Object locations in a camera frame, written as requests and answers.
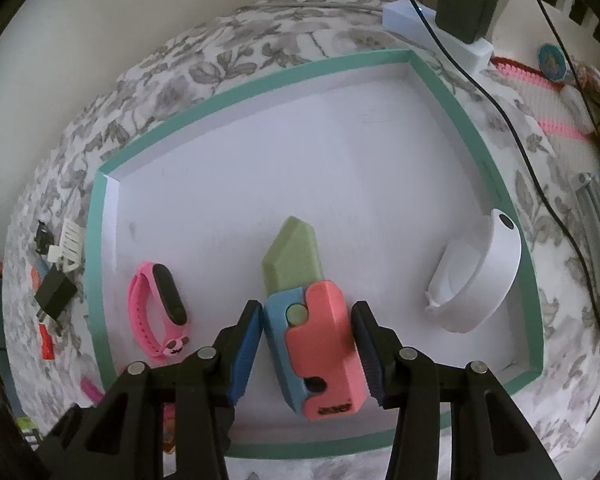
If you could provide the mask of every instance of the black charger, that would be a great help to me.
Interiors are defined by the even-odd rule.
[[[438,0],[436,25],[464,43],[483,38],[498,0]]]

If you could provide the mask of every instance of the pink wristband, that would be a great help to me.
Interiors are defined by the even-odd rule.
[[[162,306],[164,341],[158,343],[149,326],[146,303],[149,293]],[[140,348],[154,361],[163,363],[189,342],[189,319],[169,269],[163,264],[143,262],[131,278],[126,294],[131,330]]]

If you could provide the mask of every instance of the pink strap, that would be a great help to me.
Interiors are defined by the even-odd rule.
[[[176,355],[189,341],[189,321],[184,325],[176,325],[167,316],[166,309],[160,299],[157,283],[155,283],[153,262],[143,262],[131,278],[126,294],[126,309],[129,315],[131,330],[140,348],[158,363],[166,361],[167,356]],[[164,325],[165,337],[162,343],[155,338],[146,315],[146,304],[149,293],[162,305],[160,317]]]

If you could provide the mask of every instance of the floral tablecloth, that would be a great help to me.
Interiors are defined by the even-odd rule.
[[[266,0],[183,32],[118,79],[62,132],[37,167],[13,210],[4,255],[3,309],[11,370],[24,411],[47,432],[72,403],[87,403],[80,380],[100,383],[88,330],[82,273],[78,293],[61,316],[56,358],[44,361],[30,286],[38,220],[56,239],[62,220],[85,225],[96,170],[126,143],[156,124],[218,92],[288,66],[359,50],[413,48],[455,94],[480,131],[518,209],[531,251],[544,319],[542,376],[514,396],[552,458],[576,446],[600,388],[600,351],[583,273],[573,249],[532,187],[514,139],[497,111],[473,86],[430,51],[391,34],[381,14],[324,3],[380,7],[394,0]],[[290,7],[294,2],[315,7]],[[263,4],[286,6],[263,6]],[[495,68],[480,82],[502,104],[526,145],[546,195],[579,243],[582,229],[551,145],[517,92]],[[235,479],[381,479],[389,449],[333,459],[228,459]],[[450,436],[441,444],[441,477],[448,477]]]

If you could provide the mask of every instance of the tray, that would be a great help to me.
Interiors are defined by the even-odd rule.
[[[314,226],[325,278],[349,306],[367,300],[381,325],[437,362],[485,361],[514,393],[543,364],[526,245],[509,295],[476,330],[452,334],[424,313],[446,243],[494,206],[518,222],[480,134],[410,50],[307,63],[223,92],[144,134],[96,176],[85,288],[103,384],[148,360],[126,314],[139,263],[173,273],[192,320],[181,360],[234,324],[247,300],[264,303],[262,257],[295,215]],[[369,397],[355,415],[304,420],[285,404],[262,338],[228,455],[377,449],[392,443],[396,416]]]

